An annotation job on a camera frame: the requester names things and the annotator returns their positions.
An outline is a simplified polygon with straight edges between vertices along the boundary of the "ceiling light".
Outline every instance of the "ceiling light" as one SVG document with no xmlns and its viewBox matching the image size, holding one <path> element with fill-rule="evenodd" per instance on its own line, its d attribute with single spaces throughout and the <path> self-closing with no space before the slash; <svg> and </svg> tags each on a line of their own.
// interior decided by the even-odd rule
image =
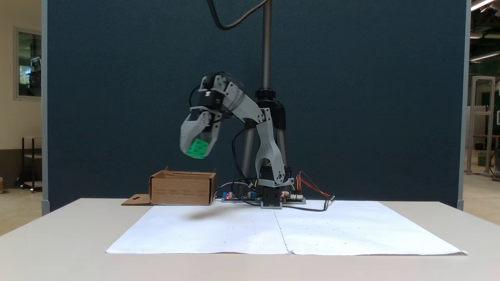
<svg viewBox="0 0 500 281">
<path fill-rule="evenodd" d="M 486 58 L 491 58 L 491 57 L 498 56 L 498 55 L 500 55 L 500 51 L 495 51 L 495 52 L 483 54 L 480 56 L 472 57 L 471 59 L 469 59 L 469 61 L 475 62 L 475 61 L 479 61 L 479 60 L 486 59 Z"/>
<path fill-rule="evenodd" d="M 472 6 L 470 7 L 470 11 L 474 11 L 474 10 L 477 10 L 479 8 L 481 8 L 482 6 L 486 5 L 486 4 L 489 4 L 491 2 L 493 2 L 494 0 L 477 0 L 477 1 L 474 1 L 472 3 Z"/>
</svg>

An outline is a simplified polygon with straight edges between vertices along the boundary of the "black cable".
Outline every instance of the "black cable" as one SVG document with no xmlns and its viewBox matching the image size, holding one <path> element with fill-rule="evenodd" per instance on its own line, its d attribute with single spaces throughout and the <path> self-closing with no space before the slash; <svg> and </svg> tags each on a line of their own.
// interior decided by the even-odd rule
<svg viewBox="0 0 500 281">
<path fill-rule="evenodd" d="M 234 161 L 234 166 L 236 167 L 236 170 L 238 171 L 238 175 L 244 179 L 245 178 L 245 174 L 243 174 L 243 171 L 242 169 L 240 168 L 240 165 L 238 165 L 238 158 L 236 157 L 236 139 L 241 135 L 243 134 L 247 129 L 243 128 L 241 131 L 239 131 L 235 136 L 234 138 L 232 139 L 231 141 L 231 152 L 232 152 L 232 160 Z"/>
<path fill-rule="evenodd" d="M 253 12 L 257 11 L 260 7 L 264 6 L 265 3 L 267 3 L 268 0 L 262 1 L 260 4 L 257 6 L 253 7 L 251 10 L 246 12 L 242 17 L 240 17 L 237 21 L 229 24 L 229 25 L 223 25 L 221 21 L 219 20 L 219 16 L 217 15 L 217 10 L 216 6 L 214 5 L 213 0 L 206 0 L 206 3 L 208 4 L 208 8 L 210 9 L 210 13 L 212 14 L 213 22 L 215 23 L 215 26 L 217 26 L 218 29 L 220 30 L 230 30 L 232 28 L 235 28 L 237 25 L 241 24 L 243 20 L 245 20 L 248 16 L 250 16 Z"/>
<path fill-rule="evenodd" d="M 189 94 L 189 107 L 192 108 L 193 107 L 193 102 L 191 101 L 191 99 L 193 99 L 193 94 L 200 88 L 200 85 L 194 87 L 194 89 L 192 89 L 191 93 Z"/>
<path fill-rule="evenodd" d="M 330 206 L 329 203 L 334 201 L 335 196 L 331 196 L 327 198 L 324 201 L 323 209 L 309 209 L 309 208 L 302 208 L 302 207 L 294 207 L 294 206 L 283 206 L 283 208 L 290 208 L 290 209 L 296 209 L 296 210 L 301 210 L 301 211 L 310 211 L 310 212 L 324 212 L 328 210 L 328 207 Z"/>
<path fill-rule="evenodd" d="M 238 194 L 235 192 L 235 189 L 234 189 L 234 185 L 235 185 L 235 183 L 236 183 L 236 182 L 238 182 L 238 181 L 248 181 L 248 180 L 255 180 L 255 179 L 257 179 L 257 177 L 256 177 L 256 176 L 254 176 L 254 177 L 242 177 L 242 178 L 238 178 L 237 180 L 235 180 L 235 181 L 233 181 L 233 182 L 231 183 L 231 192 L 232 192 L 232 195 L 233 195 L 233 196 L 235 196 L 235 197 L 236 197 L 236 198 L 238 198 L 239 200 L 241 200 L 241 201 L 243 201 L 243 202 L 247 203 L 248 205 L 252 205 L 252 206 L 259 206 L 259 207 L 260 207 L 260 206 L 261 206 L 260 204 L 254 204 L 254 203 L 250 203 L 250 202 L 248 202 L 247 200 L 244 200 L 244 199 L 243 199 L 240 195 L 238 195 Z"/>
<path fill-rule="evenodd" d="M 215 192 L 213 193 L 213 196 L 217 197 L 217 196 L 216 196 L 217 192 L 218 192 L 218 191 L 219 191 L 222 187 L 225 187 L 225 186 L 227 186 L 228 184 L 229 184 L 229 183 L 224 183 L 223 185 L 221 185 L 221 186 L 217 187 L 217 189 L 216 189 L 216 190 L 215 190 Z M 246 186 L 248 186 L 248 184 L 247 184 L 247 183 L 244 183 L 244 182 L 235 182 L 235 184 L 241 184 L 241 185 L 246 185 Z"/>
</svg>

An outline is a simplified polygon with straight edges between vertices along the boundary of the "table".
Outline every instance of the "table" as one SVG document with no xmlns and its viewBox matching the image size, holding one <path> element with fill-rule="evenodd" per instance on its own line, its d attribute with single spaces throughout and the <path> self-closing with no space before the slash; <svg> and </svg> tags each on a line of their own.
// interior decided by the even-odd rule
<svg viewBox="0 0 500 281">
<path fill-rule="evenodd" d="M 123 201 L 79 199 L 0 236 L 0 280 L 496 281 L 500 276 L 500 226 L 438 202 L 381 203 L 468 256 L 107 254 L 151 208 L 120 206 Z M 262 278 L 230 269 L 255 269 Z"/>
</svg>

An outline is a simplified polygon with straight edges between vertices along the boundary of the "red wire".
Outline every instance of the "red wire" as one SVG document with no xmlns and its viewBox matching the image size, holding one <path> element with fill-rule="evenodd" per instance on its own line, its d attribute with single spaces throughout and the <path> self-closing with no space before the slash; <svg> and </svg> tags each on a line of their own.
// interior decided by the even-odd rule
<svg viewBox="0 0 500 281">
<path fill-rule="evenodd" d="M 305 175 L 305 176 L 306 176 L 306 177 L 307 177 L 307 178 L 311 181 L 311 183 L 312 183 L 312 184 L 310 184 L 310 183 L 309 183 L 309 182 L 307 182 L 305 179 L 303 179 L 303 177 L 301 176 L 301 173 L 302 173 L 302 174 L 304 174 L 304 175 Z M 316 184 L 315 184 L 315 183 L 314 183 L 314 182 L 313 182 L 313 181 L 309 178 L 309 176 L 308 176 L 305 172 L 300 171 L 300 172 L 298 173 L 298 175 L 297 175 L 297 189 L 298 189 L 298 190 L 300 190 L 300 191 L 302 190 L 302 183 L 306 184 L 306 185 L 307 185 L 308 187 L 310 187 L 311 189 L 313 189 L 313 190 L 315 190 L 315 191 L 317 191 L 317 192 L 319 192 L 319 193 L 323 194 L 324 196 L 326 196 L 326 197 L 328 197 L 328 198 L 329 198 L 329 197 L 331 197 L 329 194 L 327 194 L 327 193 L 325 193 L 325 192 L 321 191 L 321 190 L 318 188 L 318 186 L 317 186 L 317 185 L 316 185 Z"/>
</svg>

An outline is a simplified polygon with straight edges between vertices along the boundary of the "box flap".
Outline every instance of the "box flap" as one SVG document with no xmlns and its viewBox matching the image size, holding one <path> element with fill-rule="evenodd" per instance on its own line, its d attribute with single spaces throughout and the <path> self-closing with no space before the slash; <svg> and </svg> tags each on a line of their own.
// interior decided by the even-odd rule
<svg viewBox="0 0 500 281">
<path fill-rule="evenodd" d="M 129 199 L 127 199 L 125 202 L 121 203 L 122 206 L 124 205 L 151 205 L 151 199 L 149 194 L 136 194 Z"/>
</svg>

